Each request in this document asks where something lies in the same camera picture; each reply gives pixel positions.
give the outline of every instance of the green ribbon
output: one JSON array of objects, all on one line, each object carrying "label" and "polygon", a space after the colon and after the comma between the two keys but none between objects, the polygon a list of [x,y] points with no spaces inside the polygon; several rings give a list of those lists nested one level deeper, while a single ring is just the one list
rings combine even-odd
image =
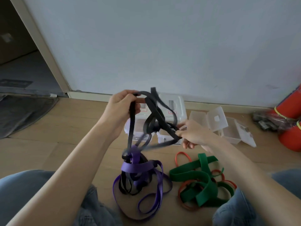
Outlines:
[{"label": "green ribbon", "polygon": [[[218,187],[221,186],[226,188],[230,192],[231,196],[234,195],[234,190],[231,186],[224,182],[218,182],[216,184],[211,180],[211,178],[221,175],[224,171],[223,168],[220,174],[215,176],[211,174],[208,164],[217,161],[215,156],[207,157],[205,153],[202,153],[198,154],[198,157],[199,160],[186,163],[170,170],[170,179],[175,182],[184,182],[194,179],[199,180],[191,183],[181,192],[180,198],[183,203],[195,199],[198,206],[204,205],[206,207],[219,207],[228,200],[217,197]],[[202,171],[194,171],[194,169],[197,168],[201,168]]]}]

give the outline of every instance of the doorway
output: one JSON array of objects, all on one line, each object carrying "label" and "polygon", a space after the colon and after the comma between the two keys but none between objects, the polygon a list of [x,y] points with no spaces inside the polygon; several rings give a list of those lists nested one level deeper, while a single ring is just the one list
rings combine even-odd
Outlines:
[{"label": "doorway", "polygon": [[10,0],[0,0],[0,93],[67,97]]}]

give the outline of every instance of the jeans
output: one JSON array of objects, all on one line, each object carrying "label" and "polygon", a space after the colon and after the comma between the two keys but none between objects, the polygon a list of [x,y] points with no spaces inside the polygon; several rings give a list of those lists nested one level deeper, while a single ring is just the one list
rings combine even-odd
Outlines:
[{"label": "jeans", "polygon": [[[0,179],[0,226],[6,225],[16,213],[50,179],[53,171],[31,170]],[[301,170],[281,171],[272,178],[301,198]],[[98,201],[96,188],[91,185],[81,204],[73,226],[122,225],[119,216]],[[238,188],[234,196],[213,216],[214,226],[265,225],[243,192]]]}]

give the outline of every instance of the hand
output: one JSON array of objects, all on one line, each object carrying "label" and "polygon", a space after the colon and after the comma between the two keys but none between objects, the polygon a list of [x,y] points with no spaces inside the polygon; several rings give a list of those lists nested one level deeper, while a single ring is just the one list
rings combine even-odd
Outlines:
[{"label": "hand", "polygon": [[99,119],[99,123],[105,123],[108,130],[112,131],[112,138],[115,140],[124,128],[126,121],[130,118],[129,108],[131,102],[136,102],[136,112],[140,113],[140,103],[145,103],[144,98],[137,98],[133,95],[137,90],[124,90],[114,94]]},{"label": "hand", "polygon": [[184,149],[193,149],[196,145],[202,145],[206,151],[210,151],[210,148],[207,146],[210,141],[216,137],[216,134],[210,131],[210,129],[201,126],[194,120],[185,120],[178,124],[180,130],[176,131],[176,135],[182,137],[183,148]]}]

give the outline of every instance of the red cylinder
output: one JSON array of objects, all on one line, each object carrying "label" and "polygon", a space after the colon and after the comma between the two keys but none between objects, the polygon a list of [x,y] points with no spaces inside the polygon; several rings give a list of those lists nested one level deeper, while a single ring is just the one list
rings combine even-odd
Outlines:
[{"label": "red cylinder", "polygon": [[301,85],[268,113],[278,114],[284,118],[299,118],[301,116]]},{"label": "red cylinder", "polygon": [[279,141],[288,149],[301,152],[301,126],[299,121],[292,128],[278,136]]}]

